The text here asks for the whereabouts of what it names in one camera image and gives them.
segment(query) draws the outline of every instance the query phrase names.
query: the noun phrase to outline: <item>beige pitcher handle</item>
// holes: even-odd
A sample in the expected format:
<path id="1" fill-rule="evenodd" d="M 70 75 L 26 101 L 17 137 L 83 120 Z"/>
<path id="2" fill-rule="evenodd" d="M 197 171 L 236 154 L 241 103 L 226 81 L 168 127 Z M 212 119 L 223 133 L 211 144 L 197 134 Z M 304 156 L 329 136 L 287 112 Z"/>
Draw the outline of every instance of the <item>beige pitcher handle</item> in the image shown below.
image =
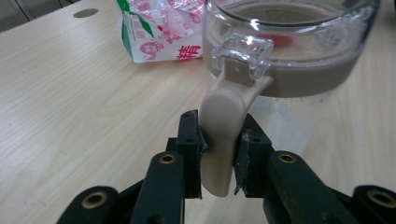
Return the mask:
<path id="1" fill-rule="evenodd" d="M 273 45 L 269 39 L 235 34 L 212 50 L 213 66 L 222 71 L 202 101 L 198 122 L 209 146 L 201 160 L 202 183 L 213 195 L 228 194 L 245 116 L 254 99 L 272 83 L 264 73 Z"/>

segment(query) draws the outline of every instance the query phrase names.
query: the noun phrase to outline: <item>screw hole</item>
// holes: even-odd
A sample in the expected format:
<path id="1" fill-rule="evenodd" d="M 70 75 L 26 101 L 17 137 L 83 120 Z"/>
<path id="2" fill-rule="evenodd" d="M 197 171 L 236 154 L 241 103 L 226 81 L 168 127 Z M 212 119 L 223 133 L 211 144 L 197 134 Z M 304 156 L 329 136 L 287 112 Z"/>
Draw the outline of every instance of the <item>screw hole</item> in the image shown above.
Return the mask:
<path id="1" fill-rule="evenodd" d="M 89 194 L 82 201 L 82 207 L 85 209 L 93 209 L 104 204 L 107 200 L 107 193 L 104 191 L 96 191 Z"/>
<path id="2" fill-rule="evenodd" d="M 163 155 L 160 157 L 160 163 L 163 163 L 163 164 L 170 164 L 175 161 L 176 161 L 176 158 L 171 154 Z"/>
<path id="3" fill-rule="evenodd" d="M 280 154 L 277 158 L 285 163 L 295 163 L 297 161 L 294 156 L 287 153 Z"/>
<path id="4" fill-rule="evenodd" d="M 99 10 L 96 8 L 88 8 L 88 9 L 84 9 L 81 10 L 79 12 L 76 12 L 73 16 L 75 18 L 86 18 L 86 17 L 90 17 L 93 16 L 94 14 L 96 14 Z"/>
<path id="5" fill-rule="evenodd" d="M 371 201 L 387 208 L 396 208 L 396 199 L 385 191 L 371 189 L 367 191 L 367 196 Z"/>

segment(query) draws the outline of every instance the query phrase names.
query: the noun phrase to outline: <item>plastic bag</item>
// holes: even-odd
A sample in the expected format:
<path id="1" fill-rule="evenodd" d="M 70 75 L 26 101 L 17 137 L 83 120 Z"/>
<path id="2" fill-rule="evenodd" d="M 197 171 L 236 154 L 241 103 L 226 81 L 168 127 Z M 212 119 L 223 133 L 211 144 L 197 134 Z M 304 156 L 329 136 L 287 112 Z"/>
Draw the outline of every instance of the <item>plastic bag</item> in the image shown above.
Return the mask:
<path id="1" fill-rule="evenodd" d="M 117 0 L 119 36 L 136 63 L 201 57 L 204 0 Z"/>

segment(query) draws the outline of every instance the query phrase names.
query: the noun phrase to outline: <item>wooden table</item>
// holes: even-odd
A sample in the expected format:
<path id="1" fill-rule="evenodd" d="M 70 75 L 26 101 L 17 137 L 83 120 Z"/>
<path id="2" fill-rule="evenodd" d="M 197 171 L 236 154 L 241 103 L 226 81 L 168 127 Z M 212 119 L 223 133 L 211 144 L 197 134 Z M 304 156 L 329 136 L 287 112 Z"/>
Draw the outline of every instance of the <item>wooden table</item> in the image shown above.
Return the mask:
<path id="1" fill-rule="evenodd" d="M 383 1 L 367 47 L 303 155 L 323 181 L 396 191 L 396 22 Z M 86 8 L 88 18 L 73 15 Z M 84 189 L 122 191 L 206 91 L 201 59 L 133 63 L 114 1 L 88 0 L 0 34 L 0 223 L 54 223 Z M 265 223 L 243 194 L 186 201 L 186 223 Z"/>

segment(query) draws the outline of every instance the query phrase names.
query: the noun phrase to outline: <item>glass jug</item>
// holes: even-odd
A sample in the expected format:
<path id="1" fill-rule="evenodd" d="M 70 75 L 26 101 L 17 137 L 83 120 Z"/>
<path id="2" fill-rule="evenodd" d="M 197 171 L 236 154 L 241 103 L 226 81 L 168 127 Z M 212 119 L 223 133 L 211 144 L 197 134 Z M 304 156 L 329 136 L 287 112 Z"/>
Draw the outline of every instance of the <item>glass jug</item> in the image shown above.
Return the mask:
<path id="1" fill-rule="evenodd" d="M 237 131 L 222 130 L 231 130 L 228 123 L 237 130 L 247 112 L 275 150 L 304 152 L 329 96 L 358 60 L 378 7 L 379 0 L 205 1 L 204 61 L 213 87 L 199 122 L 209 139 L 201 168 L 209 192 L 228 193 Z M 245 104 L 241 115 L 224 116 L 238 109 L 222 97 Z M 231 144 L 216 147 L 219 141 Z"/>

